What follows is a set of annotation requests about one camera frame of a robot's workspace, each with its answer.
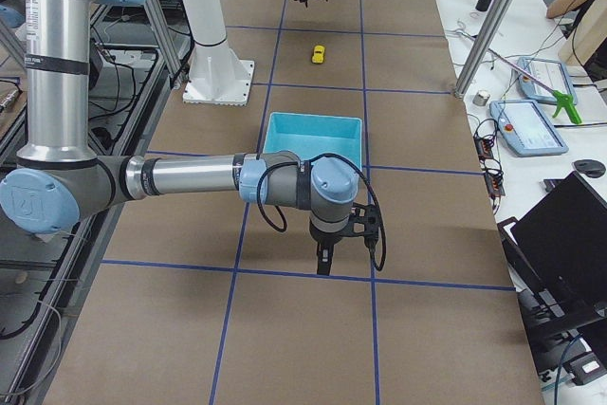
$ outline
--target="blue tape grid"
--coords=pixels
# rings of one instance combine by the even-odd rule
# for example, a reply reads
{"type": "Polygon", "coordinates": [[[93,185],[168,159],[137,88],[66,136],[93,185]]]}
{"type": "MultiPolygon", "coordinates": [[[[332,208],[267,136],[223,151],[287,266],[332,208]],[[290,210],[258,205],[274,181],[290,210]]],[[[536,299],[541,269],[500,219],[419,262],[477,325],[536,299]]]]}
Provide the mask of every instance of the blue tape grid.
{"type": "MultiPolygon", "coordinates": [[[[367,93],[369,92],[396,92],[396,93],[421,93],[421,94],[449,94],[448,91],[423,91],[423,90],[397,90],[397,89],[370,89],[366,86],[366,66],[365,66],[365,45],[364,45],[364,37],[366,35],[396,35],[396,36],[419,36],[419,37],[443,37],[442,35],[421,35],[421,34],[407,34],[407,33],[369,33],[364,32],[364,16],[363,16],[363,2],[359,0],[360,4],[360,31],[335,31],[335,30],[307,30],[307,29],[295,29],[295,28],[284,28],[283,23],[285,20],[285,8],[286,8],[287,0],[283,1],[283,7],[281,12],[281,21],[278,28],[258,28],[258,27],[248,27],[248,26],[228,26],[228,28],[254,28],[254,29],[268,29],[268,30],[277,30],[276,43],[274,47],[274,53],[272,57],[272,65],[269,74],[268,83],[255,83],[254,85],[264,85],[267,86],[266,99],[264,103],[264,109],[262,114],[262,120],[259,130],[259,136],[257,139],[256,151],[259,152],[262,146],[262,139],[264,133],[264,127],[266,122],[267,110],[269,106],[269,99],[272,87],[301,87],[301,88],[317,88],[317,89],[325,89],[325,90],[351,90],[358,91],[362,93],[363,98],[363,108],[364,108],[364,126],[365,126],[365,156],[366,163],[371,163],[370,159],[370,151],[369,151],[369,136],[368,136],[368,104],[367,104],[367,93]],[[280,45],[281,35],[283,31],[310,31],[310,32],[335,32],[335,33],[353,33],[358,34],[360,36],[360,46],[361,46],[361,58],[362,58],[362,88],[356,87],[332,87],[332,86],[317,86],[317,85],[304,85],[304,84],[283,84],[283,83],[274,83],[274,71],[276,68],[276,60],[278,56],[278,49],[280,45]]],[[[149,154],[159,154],[165,156],[206,156],[204,154],[190,154],[190,153],[178,153],[178,152],[170,152],[170,151],[156,151],[150,150],[149,154]]],[[[440,173],[440,174],[451,174],[451,175],[474,175],[474,176],[482,176],[480,172],[467,172],[467,171],[457,171],[457,170],[438,170],[438,169],[424,169],[424,168],[407,168],[407,167],[394,167],[394,166],[379,166],[379,165],[367,165],[364,166],[365,173],[367,178],[371,178],[371,170],[390,170],[390,171],[399,171],[399,172],[420,172],[420,173],[440,173]]],[[[440,283],[440,282],[424,282],[424,281],[415,281],[415,280],[398,280],[398,279],[383,279],[378,278],[375,274],[375,270],[372,265],[370,265],[370,274],[368,277],[355,277],[355,276],[343,276],[343,275],[332,275],[332,276],[319,276],[316,274],[307,274],[300,272],[288,272],[288,271],[277,271],[277,270],[262,270],[262,269],[248,269],[248,268],[240,268],[240,259],[242,254],[242,248],[245,238],[245,231],[247,228],[247,220],[248,220],[248,211],[249,205],[245,206],[245,210],[243,213],[243,222],[242,228],[240,231],[238,248],[236,251],[236,257],[234,259],[233,267],[211,267],[211,266],[198,266],[198,265],[185,265],[185,264],[170,264],[170,263],[154,263],[154,262],[141,262],[141,261],[127,261],[127,260],[112,260],[106,259],[102,262],[107,265],[123,265],[130,267],[163,267],[163,268],[176,268],[176,269],[190,269],[190,270],[202,270],[209,272],[224,272],[231,274],[230,281],[230,294],[228,297],[228,302],[226,305],[226,311],[224,315],[223,327],[221,338],[219,342],[219,348],[217,352],[217,358],[215,361],[215,370],[213,373],[213,381],[212,381],[212,390],[209,397],[209,405],[214,405],[217,388],[219,384],[219,377],[221,374],[221,365],[223,360],[223,353],[226,344],[226,338],[228,335],[228,330],[230,326],[230,313],[231,313],[231,305],[233,302],[234,292],[237,286],[237,279],[239,274],[250,274],[250,275],[265,275],[265,276],[280,276],[280,277],[295,277],[295,278],[305,278],[305,279],[316,279],[316,280],[331,280],[331,281],[347,281],[347,282],[359,282],[359,283],[367,283],[370,286],[371,290],[371,312],[372,312],[372,325],[373,325],[373,355],[374,355],[374,376],[375,376],[375,397],[376,397],[376,405],[380,405],[381,403],[381,391],[380,391],[380,381],[379,381],[379,346],[378,346],[378,328],[377,328],[377,284],[384,285],[401,285],[401,286],[430,286],[430,287],[442,287],[442,288],[459,288],[459,289],[475,289],[475,290],[488,290],[488,291],[505,291],[505,292],[513,292],[515,288],[512,286],[499,286],[499,285],[475,285],[475,284],[456,284],[456,283],[440,283]]]]}

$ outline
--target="green handle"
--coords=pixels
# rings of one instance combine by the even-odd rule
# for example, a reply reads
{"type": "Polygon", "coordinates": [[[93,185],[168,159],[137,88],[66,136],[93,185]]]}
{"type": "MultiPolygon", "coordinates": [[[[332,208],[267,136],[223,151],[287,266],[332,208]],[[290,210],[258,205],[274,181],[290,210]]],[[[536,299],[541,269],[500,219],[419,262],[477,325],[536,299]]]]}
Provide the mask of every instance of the green handle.
{"type": "Polygon", "coordinates": [[[564,108],[565,112],[567,113],[567,116],[569,116],[569,120],[571,120],[576,125],[580,125],[581,117],[579,116],[576,106],[573,104],[573,95],[563,94],[558,90],[552,92],[552,95],[555,99],[557,99],[557,111],[552,117],[555,118],[556,116],[558,116],[562,108],[564,108]]]}

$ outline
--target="blue cable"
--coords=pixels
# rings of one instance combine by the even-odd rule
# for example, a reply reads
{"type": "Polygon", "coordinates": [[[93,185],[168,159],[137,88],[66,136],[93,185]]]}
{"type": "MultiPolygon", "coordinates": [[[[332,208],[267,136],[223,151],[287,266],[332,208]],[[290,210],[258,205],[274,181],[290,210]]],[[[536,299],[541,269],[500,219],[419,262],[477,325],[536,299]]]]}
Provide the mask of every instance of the blue cable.
{"type": "Polygon", "coordinates": [[[561,377],[562,365],[565,362],[565,357],[567,356],[567,352],[569,348],[573,346],[573,344],[581,339],[581,334],[577,334],[570,342],[565,346],[565,349],[562,351],[561,360],[559,361],[559,368],[557,369],[557,377],[554,380],[554,405],[557,405],[559,401],[559,378],[561,377]]]}

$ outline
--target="green tool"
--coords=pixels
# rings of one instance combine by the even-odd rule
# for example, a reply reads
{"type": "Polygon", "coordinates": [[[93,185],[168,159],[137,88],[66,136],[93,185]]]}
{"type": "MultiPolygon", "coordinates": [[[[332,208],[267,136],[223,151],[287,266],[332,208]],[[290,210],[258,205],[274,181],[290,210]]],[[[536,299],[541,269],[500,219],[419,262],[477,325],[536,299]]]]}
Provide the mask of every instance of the green tool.
{"type": "MultiPolygon", "coordinates": [[[[457,33],[474,41],[474,37],[472,35],[470,35],[469,33],[465,32],[464,30],[461,30],[461,29],[457,30],[457,33]]],[[[500,56],[493,49],[489,48],[487,51],[490,52],[493,56],[495,56],[498,60],[502,61],[504,64],[507,64],[508,66],[510,66],[513,70],[521,73],[523,76],[525,76],[529,80],[533,81],[539,87],[546,89],[548,92],[550,92],[552,94],[552,96],[555,99],[557,99],[557,110],[552,115],[553,118],[558,116],[560,111],[564,108],[565,112],[567,113],[567,116],[569,116],[569,120],[571,120],[576,125],[581,124],[581,117],[579,116],[576,106],[573,104],[573,95],[563,94],[563,93],[559,92],[558,90],[554,90],[552,87],[550,87],[550,86],[546,85],[545,83],[541,82],[540,80],[538,80],[535,76],[533,76],[528,71],[524,70],[523,68],[520,68],[518,65],[513,64],[508,59],[500,56]]]]}

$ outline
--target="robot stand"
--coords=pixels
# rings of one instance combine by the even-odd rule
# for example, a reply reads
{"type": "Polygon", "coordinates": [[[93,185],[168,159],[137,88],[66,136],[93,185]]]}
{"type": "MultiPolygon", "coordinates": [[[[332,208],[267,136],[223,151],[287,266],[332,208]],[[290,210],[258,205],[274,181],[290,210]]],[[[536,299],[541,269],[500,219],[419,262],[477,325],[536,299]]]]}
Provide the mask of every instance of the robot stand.
{"type": "Polygon", "coordinates": [[[240,61],[230,49],[219,0],[183,0],[183,3],[195,41],[183,101],[247,104],[254,62],[240,61]]]}

